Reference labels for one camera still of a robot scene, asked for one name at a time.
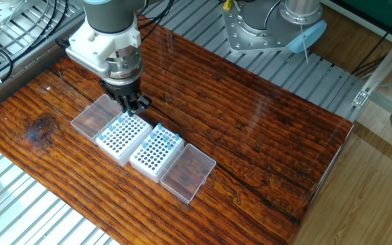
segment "dark knot in wood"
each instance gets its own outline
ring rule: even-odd
[[[27,137],[33,142],[42,142],[54,132],[55,126],[55,119],[51,115],[41,115],[29,126]]]

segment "wooden table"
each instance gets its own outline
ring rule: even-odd
[[[352,123],[164,28],[142,53],[141,117],[217,161],[189,205],[72,128],[103,91],[68,58],[0,105],[0,152],[123,244],[292,243]]]

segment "clear plastic box lid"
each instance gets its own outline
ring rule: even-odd
[[[108,95],[102,95],[93,105],[86,107],[80,115],[73,119],[71,125],[96,144],[96,137],[121,114],[122,109],[119,104],[112,101]]]
[[[187,144],[161,178],[161,185],[185,203],[189,203],[199,187],[206,183],[216,161]]]

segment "wooden floor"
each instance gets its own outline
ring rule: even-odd
[[[328,31],[313,51],[352,72],[380,37],[325,8]],[[383,42],[368,61],[392,48]],[[392,83],[392,72],[383,84]],[[392,86],[378,91],[392,99]],[[366,105],[296,244],[392,244],[392,128],[390,114]]]

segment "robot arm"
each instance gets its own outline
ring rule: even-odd
[[[69,38],[66,53],[101,78],[107,95],[130,115],[146,110],[142,96],[142,53],[135,11],[160,0],[84,0],[86,20]]]

